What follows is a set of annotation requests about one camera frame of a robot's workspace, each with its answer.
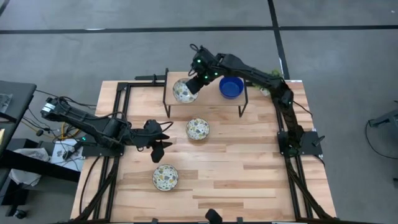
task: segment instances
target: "gray floor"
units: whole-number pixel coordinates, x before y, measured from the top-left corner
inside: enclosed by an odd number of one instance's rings
[[[277,0],[281,26],[398,24],[398,2],[380,0]],[[11,0],[0,29],[89,29],[176,26],[270,26],[266,0]],[[291,79],[302,79],[322,142],[338,216],[344,220],[396,223],[398,163],[378,156],[364,137],[366,121],[397,108],[398,30],[283,31]],[[190,43],[230,52],[247,64],[279,68],[272,31],[144,34],[0,35],[0,79],[36,83],[38,89],[96,103],[103,80],[188,70]],[[47,96],[36,93],[39,115]],[[369,130],[376,149],[398,157],[388,127]],[[20,125],[16,137],[37,139]],[[33,192],[25,220],[67,220],[75,189]]]

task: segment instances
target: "plastic bag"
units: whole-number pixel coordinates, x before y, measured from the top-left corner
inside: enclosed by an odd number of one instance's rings
[[[39,159],[41,161],[48,162],[50,160],[47,151],[44,148],[39,149],[17,149],[14,152],[22,154],[24,156],[29,156],[34,159]],[[32,172],[26,172],[23,170],[11,169],[8,176],[15,181],[15,183],[20,184],[24,183],[27,185],[35,186],[39,183],[41,178],[40,174],[35,174]]]

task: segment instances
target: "ceramic bowl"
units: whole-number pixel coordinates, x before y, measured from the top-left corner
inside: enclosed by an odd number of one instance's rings
[[[187,135],[193,140],[202,140],[210,132],[210,126],[204,119],[195,118],[187,124]]]
[[[189,81],[189,78],[179,79],[173,86],[174,98],[180,103],[192,103],[198,98],[198,93],[192,94],[189,91],[186,85],[187,81]]]
[[[161,165],[156,168],[152,181],[161,191],[172,190],[178,183],[177,170],[171,165]]]

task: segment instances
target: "wooden table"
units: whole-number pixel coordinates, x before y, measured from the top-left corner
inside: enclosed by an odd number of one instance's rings
[[[288,82],[295,101],[308,109],[302,82]],[[105,81],[99,95],[96,114],[112,112],[116,81]],[[293,213],[284,159],[279,154],[275,108],[270,98],[248,87],[249,104],[242,118],[233,106],[174,106],[167,118],[162,104],[163,88],[132,88],[128,120],[141,128],[147,119],[174,121],[165,132],[173,145],[165,150],[159,164],[150,158],[152,149],[137,152],[126,147],[122,156],[112,210],[112,222],[197,222],[214,208],[224,221],[292,221]],[[123,94],[120,105],[123,105]],[[313,128],[311,116],[294,107],[298,122],[306,130]],[[191,141],[185,133],[187,121],[200,117],[210,124],[204,141]],[[85,161],[80,176],[71,218],[78,216],[81,190],[95,158]],[[323,165],[313,156],[302,156],[309,191],[330,215],[335,209]],[[161,164],[173,165],[180,177],[171,192],[160,192],[152,183],[152,174]],[[95,165],[83,197],[88,205],[98,188],[102,159]],[[298,191],[301,214],[305,217],[302,195]],[[104,217],[105,193],[100,217]]]

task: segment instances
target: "desk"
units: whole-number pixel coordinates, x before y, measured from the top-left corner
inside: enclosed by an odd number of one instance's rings
[[[303,83],[288,84],[295,93],[295,101],[308,107]],[[98,116],[112,112],[116,85],[114,81],[103,82]],[[162,96],[163,88],[159,87],[131,89],[127,118],[133,127],[141,128],[147,119],[169,120]],[[248,97],[242,118],[236,107],[174,106],[170,118],[174,125],[165,132],[173,145],[165,150],[159,164],[152,163],[151,149],[137,152],[134,146],[126,147],[120,159],[111,221],[150,222],[158,218],[160,222],[197,222],[205,220],[209,208],[229,222],[235,222],[236,217],[248,222],[295,220],[284,159],[277,145],[274,105],[253,87],[248,87]],[[304,129],[312,129],[311,116],[298,106],[294,109]],[[210,135],[205,141],[190,141],[185,133],[185,125],[193,114],[210,124]],[[81,190],[94,159],[84,163],[71,218],[78,216]],[[323,165],[313,156],[302,156],[302,160],[309,191],[326,212],[335,216]],[[161,164],[173,165],[178,170],[180,180],[171,192],[160,192],[152,183],[153,171]],[[102,159],[88,179],[83,208],[97,191],[101,165]],[[100,218],[104,217],[107,196],[105,193]],[[305,217],[299,190],[298,197]]]
[[[0,128],[5,129],[0,145],[0,168],[19,169],[76,182],[80,175],[77,171],[6,150],[12,135],[15,133],[18,124],[29,107],[35,89],[35,84],[0,81],[0,93],[12,94],[5,114],[16,119],[15,123],[0,123]],[[6,180],[7,175],[8,171],[0,173],[0,188]]]

